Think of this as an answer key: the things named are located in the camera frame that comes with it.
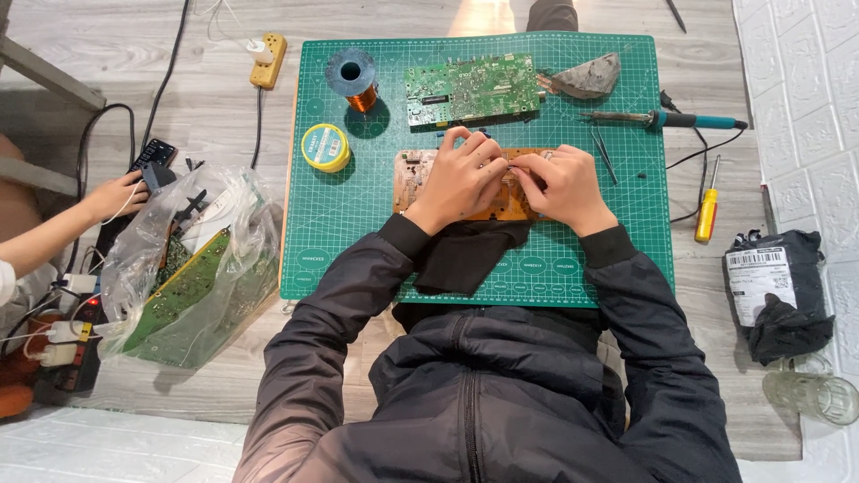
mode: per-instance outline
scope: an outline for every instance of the gray rock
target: gray rock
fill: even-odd
[[[614,82],[620,74],[620,58],[617,52],[577,65],[552,76],[555,89],[579,99],[593,99],[612,92]]]

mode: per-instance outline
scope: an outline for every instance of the clear plastic bag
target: clear plastic bag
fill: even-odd
[[[187,256],[170,257],[168,272],[159,273],[174,215],[202,190],[208,207],[181,237],[185,248],[176,247]],[[99,357],[203,366],[277,286],[276,218],[265,183],[248,168],[204,165],[154,193],[105,259],[101,287],[109,323],[94,327],[102,336]],[[155,287],[156,274],[165,278],[173,268],[170,260],[180,265],[187,257]]]

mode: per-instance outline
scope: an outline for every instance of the green cutting mat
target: green cutting mat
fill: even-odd
[[[346,99],[327,86],[328,57],[347,46],[373,57],[379,97],[366,119],[354,114]],[[304,42],[298,79],[295,136],[292,148],[283,270],[280,295],[296,299],[316,287],[325,269],[340,252],[391,215],[393,157],[402,149],[434,149],[435,127],[409,128],[405,113],[403,72],[452,58],[480,58],[509,52],[530,52],[537,70],[559,72],[608,52],[620,54],[621,71],[608,98],[580,101],[551,95],[537,119],[482,119],[502,147],[543,147],[572,144],[597,157],[602,195],[630,231],[632,241],[662,269],[673,286],[671,230],[665,151],[661,132],[615,125],[600,132],[612,158],[618,185],[601,163],[582,111],[646,113],[659,108],[659,80],[652,37],[642,35],[535,32],[528,34],[450,39],[321,40]],[[350,163],[336,174],[311,168],[302,156],[301,140],[312,125],[331,123],[344,132],[352,148]],[[645,173],[647,178],[639,178]],[[510,250],[486,278],[474,297],[454,294],[428,297],[403,284],[398,300],[433,303],[491,303],[595,307],[594,287],[583,279],[584,255],[576,236],[560,223],[535,223],[528,242]]]

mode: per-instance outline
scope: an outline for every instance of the yellow power strip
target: yellow power strip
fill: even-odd
[[[270,64],[253,63],[251,84],[260,86],[263,89],[271,89],[277,80],[277,73],[280,72],[280,64],[283,62],[283,55],[286,53],[286,39],[281,34],[272,34],[269,32],[263,34],[263,41],[271,49],[271,52],[274,53],[274,60]]]

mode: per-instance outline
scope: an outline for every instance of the child's hand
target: child's hand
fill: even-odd
[[[538,213],[566,223],[579,236],[592,235],[618,226],[618,219],[606,206],[596,179],[594,157],[578,148],[561,144],[551,156],[524,155],[510,161],[511,166],[528,168],[528,175],[513,168],[528,204]],[[543,179],[538,186],[533,175]]]
[[[466,141],[454,149],[454,141]],[[463,126],[448,129],[423,193],[405,211],[428,235],[484,210],[501,190],[507,161],[498,143]]]
[[[95,188],[79,206],[92,217],[92,223],[104,221],[117,215],[117,212],[117,216],[123,216],[139,211],[149,198],[146,183],[137,184],[142,175],[138,169],[116,180],[110,180]]]

